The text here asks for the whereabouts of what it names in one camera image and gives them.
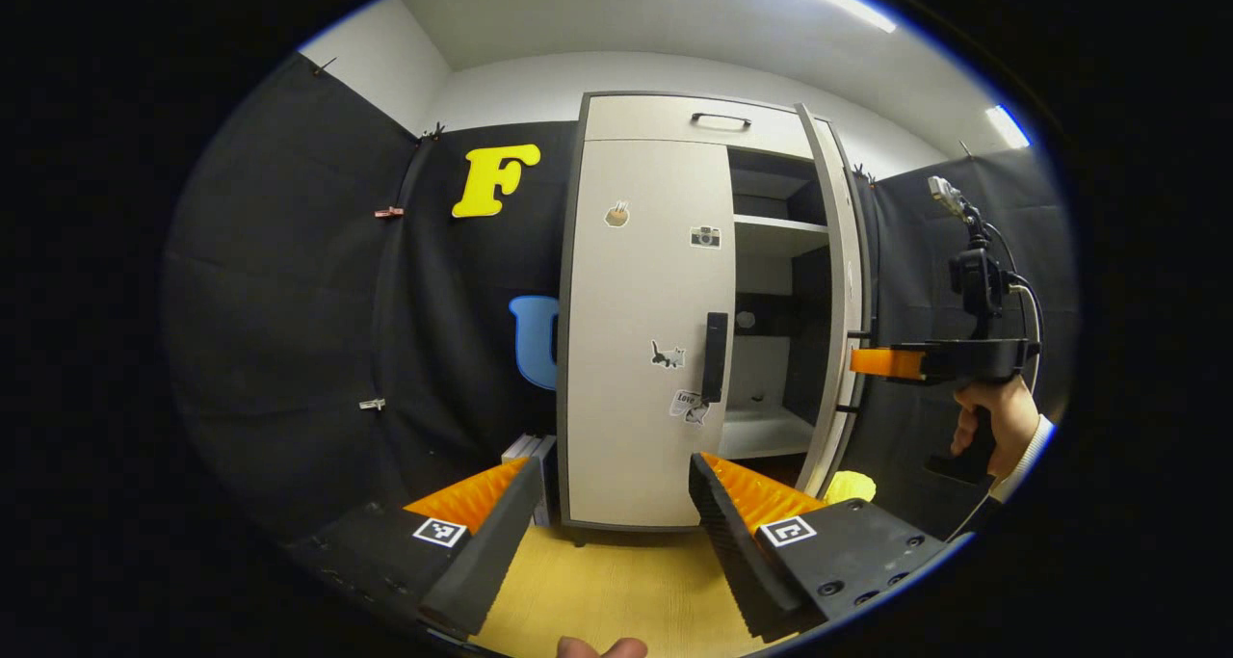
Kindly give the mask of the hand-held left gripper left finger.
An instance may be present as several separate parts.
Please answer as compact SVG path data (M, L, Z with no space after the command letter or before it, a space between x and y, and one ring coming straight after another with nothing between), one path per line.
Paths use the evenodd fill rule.
M290 556L401 630L480 633L543 497L543 466L493 466L408 505L369 503L289 545Z

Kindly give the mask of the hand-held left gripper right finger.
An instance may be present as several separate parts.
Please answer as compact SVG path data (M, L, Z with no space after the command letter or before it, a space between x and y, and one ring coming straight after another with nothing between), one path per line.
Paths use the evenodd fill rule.
M836 630L961 550L862 499L824 503L745 466L690 456L690 499L748 635Z

